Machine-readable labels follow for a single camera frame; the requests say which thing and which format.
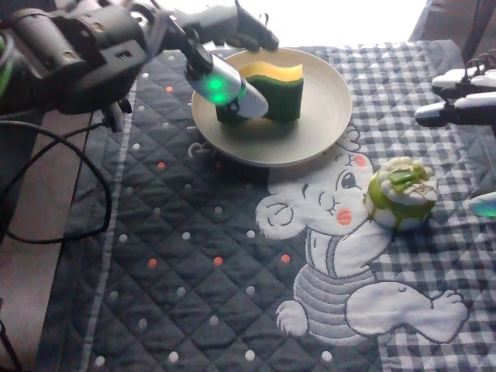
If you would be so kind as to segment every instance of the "bright white background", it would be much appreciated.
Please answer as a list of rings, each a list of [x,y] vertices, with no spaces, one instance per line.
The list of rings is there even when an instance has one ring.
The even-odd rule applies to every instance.
[[[226,0],[161,0],[195,11]],[[239,0],[253,15],[267,12],[282,47],[406,41],[426,0]]]

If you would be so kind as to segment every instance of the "plate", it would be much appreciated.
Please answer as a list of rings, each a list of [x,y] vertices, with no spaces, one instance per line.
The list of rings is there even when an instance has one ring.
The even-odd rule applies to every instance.
[[[351,116],[350,91],[341,74],[324,60],[293,49],[243,51],[226,60],[236,68],[257,60],[280,67],[303,64],[304,84],[300,119],[286,123],[268,119],[221,123],[215,106],[195,92],[193,118],[201,134],[221,153],[256,167],[285,167],[318,156],[343,134]]]

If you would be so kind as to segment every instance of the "floor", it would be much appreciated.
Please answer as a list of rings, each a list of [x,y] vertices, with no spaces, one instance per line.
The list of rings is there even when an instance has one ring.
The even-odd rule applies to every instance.
[[[194,11],[204,8],[206,2],[180,3],[183,9]],[[407,40],[425,0],[335,0],[325,4],[320,0],[305,0],[304,8],[295,5],[284,11],[278,0],[241,0],[240,3],[254,15],[269,13],[269,27],[280,38],[282,47],[298,47]],[[51,112],[43,120],[43,126],[56,133],[66,133],[87,122],[87,115],[68,118]],[[73,142],[82,146],[84,135],[74,137]],[[47,139],[38,138],[34,151],[46,143]],[[29,234],[40,239],[61,236],[77,172],[78,159],[62,146],[42,157],[24,179],[10,229],[23,233],[20,229],[29,226]],[[0,246],[0,298],[5,299],[2,320],[26,369],[32,369],[36,359],[59,251],[60,244],[30,246],[7,238]],[[12,367],[1,347],[0,365]]]

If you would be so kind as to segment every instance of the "gray quilted fabric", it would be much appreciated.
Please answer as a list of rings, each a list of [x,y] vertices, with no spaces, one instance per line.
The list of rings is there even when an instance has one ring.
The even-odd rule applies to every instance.
[[[457,67],[459,51],[451,42],[303,50],[330,62],[348,82],[351,123],[376,167],[389,157],[413,156],[441,176],[443,195],[429,227],[398,237],[372,269],[377,279],[408,283],[426,295],[457,289],[470,312],[457,337],[437,344],[400,327],[334,346],[279,330],[276,309],[293,298],[306,263],[305,234],[272,240],[260,233],[255,210],[269,195],[267,170],[242,167],[205,143],[188,105],[184,58],[167,52],[139,77],[124,132],[91,135],[88,152],[114,181],[115,210],[107,234],[65,247],[66,254],[82,251],[82,269],[73,294],[59,283],[50,300],[55,308],[72,298],[62,357],[52,370],[496,368],[494,223],[467,208],[477,179],[495,181],[494,139],[485,128],[427,131],[412,118],[418,107],[439,100],[429,82]],[[83,170],[72,225],[102,220],[102,195],[89,179]]]

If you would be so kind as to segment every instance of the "orange dot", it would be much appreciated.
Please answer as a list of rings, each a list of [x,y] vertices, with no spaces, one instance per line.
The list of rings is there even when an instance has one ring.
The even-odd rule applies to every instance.
[[[155,260],[154,258],[150,258],[150,260],[148,261],[148,267],[150,269],[153,269],[157,266],[157,260]]]
[[[355,164],[358,167],[365,167],[366,161],[364,155],[355,155]]]
[[[351,211],[349,209],[340,209],[337,215],[339,224],[349,225],[351,223]]]

